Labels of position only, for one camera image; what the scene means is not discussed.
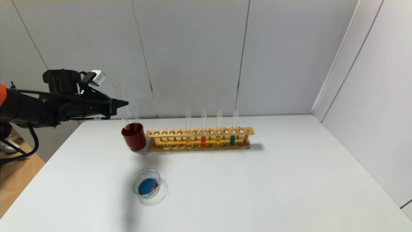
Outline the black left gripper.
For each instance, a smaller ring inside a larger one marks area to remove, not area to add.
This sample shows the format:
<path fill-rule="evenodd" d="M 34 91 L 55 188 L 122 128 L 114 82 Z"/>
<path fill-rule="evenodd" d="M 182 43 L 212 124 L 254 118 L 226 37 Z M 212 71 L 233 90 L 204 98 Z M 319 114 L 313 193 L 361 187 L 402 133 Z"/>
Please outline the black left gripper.
<path fill-rule="evenodd" d="M 88 97 L 92 100 L 101 101 L 101 103 L 91 103 L 89 111 L 92 115 L 103 115 L 104 117 L 111 117 L 116 115 L 114 107 L 117 109 L 128 106 L 129 102 L 125 100 L 116 100 L 110 98 L 107 94 L 104 94 L 97 90 L 91 90 L 88 93 Z"/>

